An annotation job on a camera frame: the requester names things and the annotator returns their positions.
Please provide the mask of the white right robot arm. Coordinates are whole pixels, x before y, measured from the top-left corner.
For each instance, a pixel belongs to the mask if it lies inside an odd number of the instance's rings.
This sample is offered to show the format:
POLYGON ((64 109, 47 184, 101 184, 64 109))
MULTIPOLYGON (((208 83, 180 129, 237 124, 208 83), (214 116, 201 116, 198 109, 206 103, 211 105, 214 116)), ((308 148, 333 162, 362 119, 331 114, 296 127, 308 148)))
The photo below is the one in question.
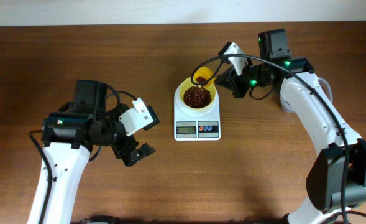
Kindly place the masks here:
POLYGON ((219 52, 229 68, 216 84, 235 98, 270 86, 282 107, 297 114, 317 158, 306 178, 307 198, 286 214, 284 223, 333 223, 366 202, 366 140, 337 112, 304 57, 293 57, 284 29, 259 33, 260 57, 246 55, 232 42, 219 52))

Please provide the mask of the red beans in bowl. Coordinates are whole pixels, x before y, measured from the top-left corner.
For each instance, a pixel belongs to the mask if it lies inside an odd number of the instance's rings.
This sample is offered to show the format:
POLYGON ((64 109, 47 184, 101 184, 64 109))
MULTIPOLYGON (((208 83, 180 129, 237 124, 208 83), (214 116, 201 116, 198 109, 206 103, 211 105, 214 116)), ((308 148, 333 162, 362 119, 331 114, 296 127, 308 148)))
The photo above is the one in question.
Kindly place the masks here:
POLYGON ((184 95, 184 103, 191 108, 204 108, 210 104, 212 98, 211 93, 204 87, 191 86, 184 95))

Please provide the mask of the yellow plastic measuring scoop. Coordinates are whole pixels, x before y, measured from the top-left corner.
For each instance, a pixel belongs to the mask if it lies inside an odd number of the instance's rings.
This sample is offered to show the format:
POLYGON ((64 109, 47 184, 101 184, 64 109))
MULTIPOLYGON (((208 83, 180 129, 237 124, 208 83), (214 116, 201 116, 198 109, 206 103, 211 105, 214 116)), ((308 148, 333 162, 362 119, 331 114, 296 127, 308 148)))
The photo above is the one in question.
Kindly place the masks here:
POLYGON ((200 67, 194 73, 193 79, 195 83, 202 83, 206 80, 209 80, 206 84, 202 85, 203 87, 208 88, 214 83, 214 80, 216 79, 213 75, 213 71, 208 67, 200 67))

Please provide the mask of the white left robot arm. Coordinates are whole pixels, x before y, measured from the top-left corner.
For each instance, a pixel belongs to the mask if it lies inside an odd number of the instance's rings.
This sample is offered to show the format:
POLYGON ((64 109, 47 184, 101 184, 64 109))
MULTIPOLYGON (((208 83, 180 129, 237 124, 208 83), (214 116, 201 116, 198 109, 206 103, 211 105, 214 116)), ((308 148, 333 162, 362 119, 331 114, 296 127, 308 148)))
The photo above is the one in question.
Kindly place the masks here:
POLYGON ((109 92, 120 97, 108 84, 78 80, 73 101, 43 122, 38 131, 41 140, 31 137, 42 164, 29 223, 71 222, 81 176, 87 163, 97 156, 93 147, 111 147, 126 167, 155 152, 134 137, 138 130, 148 130, 160 122, 153 108, 134 98, 132 107, 118 100, 113 109, 106 110, 109 92))

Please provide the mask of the yellow plastic bowl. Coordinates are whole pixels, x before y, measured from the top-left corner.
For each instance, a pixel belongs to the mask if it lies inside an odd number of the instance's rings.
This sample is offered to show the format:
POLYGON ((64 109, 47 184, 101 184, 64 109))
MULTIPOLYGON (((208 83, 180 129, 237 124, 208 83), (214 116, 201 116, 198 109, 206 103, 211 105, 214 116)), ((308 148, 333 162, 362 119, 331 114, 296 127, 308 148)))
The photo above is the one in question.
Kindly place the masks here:
POLYGON ((194 85, 191 78, 187 78, 178 90, 178 98, 190 108, 207 108, 216 99, 216 88, 213 84, 209 86, 194 85))

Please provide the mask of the white digital kitchen scale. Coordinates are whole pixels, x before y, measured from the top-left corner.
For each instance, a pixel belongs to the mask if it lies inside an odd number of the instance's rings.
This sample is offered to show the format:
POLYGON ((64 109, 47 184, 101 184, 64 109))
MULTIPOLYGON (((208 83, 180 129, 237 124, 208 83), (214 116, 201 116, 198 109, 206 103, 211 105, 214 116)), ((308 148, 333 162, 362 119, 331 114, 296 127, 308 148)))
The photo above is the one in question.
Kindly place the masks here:
POLYGON ((221 138, 219 95, 214 85, 208 88, 211 102, 204 108, 191 108, 183 101, 185 91, 193 86, 183 82, 174 96, 174 133, 176 141, 217 141, 221 138))

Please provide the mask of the clear plastic bean container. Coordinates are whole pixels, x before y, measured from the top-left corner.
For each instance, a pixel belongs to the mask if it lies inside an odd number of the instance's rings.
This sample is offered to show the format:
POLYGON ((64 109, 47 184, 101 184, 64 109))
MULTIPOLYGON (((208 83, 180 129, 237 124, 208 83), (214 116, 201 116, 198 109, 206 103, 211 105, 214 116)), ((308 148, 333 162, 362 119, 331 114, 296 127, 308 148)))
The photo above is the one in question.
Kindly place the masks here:
MULTIPOLYGON (((321 88, 328 100, 333 103, 333 95, 331 86, 328 83, 327 80, 321 77, 317 77, 316 81, 313 81, 316 88, 321 88)), ((291 105, 282 97, 280 96, 280 105, 281 109, 286 113, 295 113, 294 109, 291 107, 291 105)))

